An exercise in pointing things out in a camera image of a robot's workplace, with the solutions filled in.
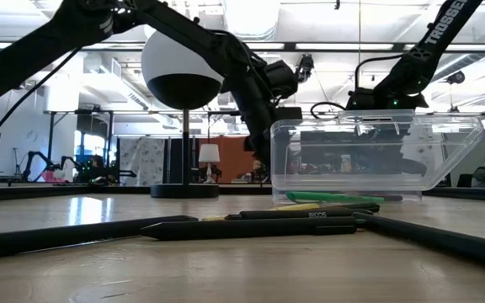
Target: robotic arm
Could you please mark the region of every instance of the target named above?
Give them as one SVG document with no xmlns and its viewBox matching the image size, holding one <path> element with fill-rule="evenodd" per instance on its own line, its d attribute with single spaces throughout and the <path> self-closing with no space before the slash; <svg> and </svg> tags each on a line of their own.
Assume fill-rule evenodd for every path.
<svg viewBox="0 0 485 303">
<path fill-rule="evenodd" d="M 58 164 L 54 164 L 50 159 L 48 159 L 42 152 L 40 151 L 29 151 L 27 153 L 27 163 L 25 164 L 24 172 L 22 173 L 22 181 L 28 182 L 29 176 L 31 174 L 31 164 L 33 163 L 33 158 L 35 156 L 39 156 L 40 159 L 46 164 L 45 168 L 42 170 L 44 171 L 55 171 L 56 169 L 61 169 Z M 40 174 L 33 182 L 37 182 L 42 174 Z"/>
<path fill-rule="evenodd" d="M 425 106 L 419 93 L 428 85 L 446 46 L 481 2 L 447 0 L 423 40 L 373 91 L 355 89 L 347 109 L 394 109 L 394 100 L 400 101 L 401 108 Z M 301 75 L 283 61 L 267 64 L 233 35 L 204 29 L 198 21 L 157 0 L 63 0 L 52 20 L 0 51 L 0 96 L 68 51 L 149 24 L 202 56 L 225 78 L 221 91 L 232 93 L 256 158 L 269 166 L 270 126 L 279 119 L 301 118 L 300 109 L 278 109 L 275 100 L 296 93 Z M 413 99 L 408 96 L 411 93 L 419 96 Z"/>
<path fill-rule="evenodd" d="M 77 171 L 79 171 L 79 172 L 82 171 L 82 169 L 83 169 L 82 164 L 74 161 L 74 158 L 73 157 L 69 157 L 69 156 L 61 156 L 61 162 L 59 164 L 59 169 L 65 168 L 65 162 L 66 161 L 70 161 L 72 164 L 74 164 L 74 168 L 76 168 Z"/>
<path fill-rule="evenodd" d="M 428 105 L 421 92 L 429 85 L 448 45 L 452 43 L 482 1 L 446 0 L 435 21 L 429 24 L 429 30 L 424 37 L 410 51 L 399 56 L 401 59 L 373 91 L 358 88 L 356 83 L 355 91 L 349 92 L 351 98 L 346 109 L 427 108 Z"/>
</svg>

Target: green marker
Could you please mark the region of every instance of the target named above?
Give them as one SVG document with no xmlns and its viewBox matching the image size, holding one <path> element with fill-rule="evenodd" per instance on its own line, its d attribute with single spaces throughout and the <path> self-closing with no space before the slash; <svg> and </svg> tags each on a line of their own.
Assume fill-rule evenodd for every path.
<svg viewBox="0 0 485 303">
<path fill-rule="evenodd" d="M 321 201 L 321 202 L 385 202 L 383 197 L 358 196 L 347 194 L 329 194 L 329 193 L 314 193 L 314 192 L 287 192 L 287 198 L 292 202 L 305 201 Z"/>
</svg>

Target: wooden table surface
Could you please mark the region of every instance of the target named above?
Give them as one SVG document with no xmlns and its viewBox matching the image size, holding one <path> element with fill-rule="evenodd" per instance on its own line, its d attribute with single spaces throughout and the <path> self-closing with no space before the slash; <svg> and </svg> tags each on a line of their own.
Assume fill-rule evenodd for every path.
<svg viewBox="0 0 485 303">
<path fill-rule="evenodd" d="M 97 195 L 0 202 L 0 232 L 264 210 L 268 196 Z M 381 215 L 485 237 L 485 202 L 424 197 Z M 156 242 L 138 237 L 0 258 L 1 302 L 485 302 L 485 268 L 370 231 Z"/>
</svg>

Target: table lamp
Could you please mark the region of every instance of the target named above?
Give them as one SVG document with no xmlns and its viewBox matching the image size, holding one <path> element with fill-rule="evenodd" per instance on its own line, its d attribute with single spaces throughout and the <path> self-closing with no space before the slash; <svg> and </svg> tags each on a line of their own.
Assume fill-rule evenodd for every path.
<svg viewBox="0 0 485 303">
<path fill-rule="evenodd" d="M 212 179 L 212 163 L 220 161 L 220 153 L 218 152 L 217 144 L 202 144 L 200 147 L 200 160 L 201 163 L 207 163 L 207 180 L 205 183 L 214 183 Z"/>
</svg>

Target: chair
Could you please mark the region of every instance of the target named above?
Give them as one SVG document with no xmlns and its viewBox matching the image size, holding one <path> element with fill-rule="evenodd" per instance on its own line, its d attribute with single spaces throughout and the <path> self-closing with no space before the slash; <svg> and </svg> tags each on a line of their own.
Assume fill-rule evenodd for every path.
<svg viewBox="0 0 485 303">
<path fill-rule="evenodd" d="M 470 188 L 472 182 L 472 173 L 462 173 L 458 178 L 458 187 Z"/>
</svg>

